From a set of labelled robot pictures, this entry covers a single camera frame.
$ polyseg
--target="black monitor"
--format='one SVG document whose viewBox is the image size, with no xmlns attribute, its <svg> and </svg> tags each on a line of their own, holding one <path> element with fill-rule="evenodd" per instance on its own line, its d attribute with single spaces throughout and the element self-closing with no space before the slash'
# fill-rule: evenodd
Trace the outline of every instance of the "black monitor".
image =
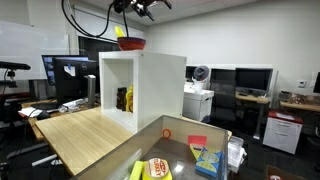
<svg viewBox="0 0 320 180">
<path fill-rule="evenodd" d="M 236 76 L 236 71 L 231 69 L 211 69 L 210 82 L 214 80 L 222 81 L 234 81 Z"/>
<path fill-rule="evenodd" d="M 313 92 L 314 93 L 320 93 L 320 72 L 318 73 L 317 80 L 316 80 L 316 83 L 314 85 Z"/>
<path fill-rule="evenodd" d="M 192 77 L 193 77 L 194 70 L 196 68 L 197 68 L 196 66 L 187 66 L 186 76 L 185 76 L 187 82 L 193 82 Z"/>
<path fill-rule="evenodd" d="M 238 89 L 268 92 L 272 69 L 236 68 L 236 86 Z"/>
<path fill-rule="evenodd" d="M 53 58 L 69 59 L 69 60 L 83 60 L 88 61 L 89 57 L 85 55 L 42 55 L 44 69 L 47 74 L 48 83 L 50 86 L 55 86 L 53 73 Z"/>
<path fill-rule="evenodd" d="M 58 104 L 88 96 L 87 75 L 96 76 L 96 93 L 100 92 L 99 63 L 97 61 L 81 61 L 53 59 L 56 98 Z"/>
</svg>

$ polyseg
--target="electrical outlet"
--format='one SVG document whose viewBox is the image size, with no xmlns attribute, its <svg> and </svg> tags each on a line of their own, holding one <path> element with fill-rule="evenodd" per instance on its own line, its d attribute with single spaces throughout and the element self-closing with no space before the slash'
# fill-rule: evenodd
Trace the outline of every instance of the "electrical outlet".
<svg viewBox="0 0 320 180">
<path fill-rule="evenodd" d="M 305 88 L 305 87 L 306 87 L 306 80 L 299 80 L 298 88 Z"/>
<path fill-rule="evenodd" d="M 310 88 L 314 88 L 314 85 L 316 84 L 316 81 L 311 81 L 310 82 Z"/>
</svg>

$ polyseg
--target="white paper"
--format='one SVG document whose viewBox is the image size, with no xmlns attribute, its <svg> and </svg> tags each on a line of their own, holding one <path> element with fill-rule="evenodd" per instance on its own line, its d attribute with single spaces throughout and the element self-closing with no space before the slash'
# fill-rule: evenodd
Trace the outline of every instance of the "white paper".
<svg viewBox="0 0 320 180">
<path fill-rule="evenodd" d="M 76 76 L 76 68 L 74 66 L 64 66 L 64 71 L 72 77 Z"/>
<path fill-rule="evenodd" d="M 293 116 L 286 115 L 286 114 L 281 114 L 281 113 L 276 113 L 276 114 L 277 114 L 277 117 L 279 117 L 279 118 L 284 118 L 284 119 L 288 119 L 288 120 L 294 120 Z"/>
<path fill-rule="evenodd" d="M 21 111 L 19 111 L 19 113 L 24 114 L 29 117 L 37 117 L 41 112 L 42 112 L 42 110 L 36 110 L 33 107 L 24 108 L 24 109 L 21 109 Z"/>
</svg>

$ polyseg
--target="ceiling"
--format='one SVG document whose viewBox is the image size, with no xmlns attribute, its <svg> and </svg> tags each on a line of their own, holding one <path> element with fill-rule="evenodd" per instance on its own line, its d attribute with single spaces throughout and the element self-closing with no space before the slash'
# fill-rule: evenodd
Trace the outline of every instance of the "ceiling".
<svg viewBox="0 0 320 180">
<path fill-rule="evenodd" d="M 113 0 L 81 0 L 82 2 L 92 5 L 100 9 L 106 9 Z M 155 21 L 148 17 L 141 18 L 134 11 L 127 13 L 127 18 L 137 21 L 143 25 L 150 26 L 163 22 L 168 22 L 176 19 L 181 19 L 189 16 L 199 15 L 207 12 L 217 11 L 220 9 L 230 8 L 243 4 L 256 2 L 259 0 L 169 0 L 172 4 L 172 9 L 161 1 L 156 5 L 149 7 Z"/>
</svg>

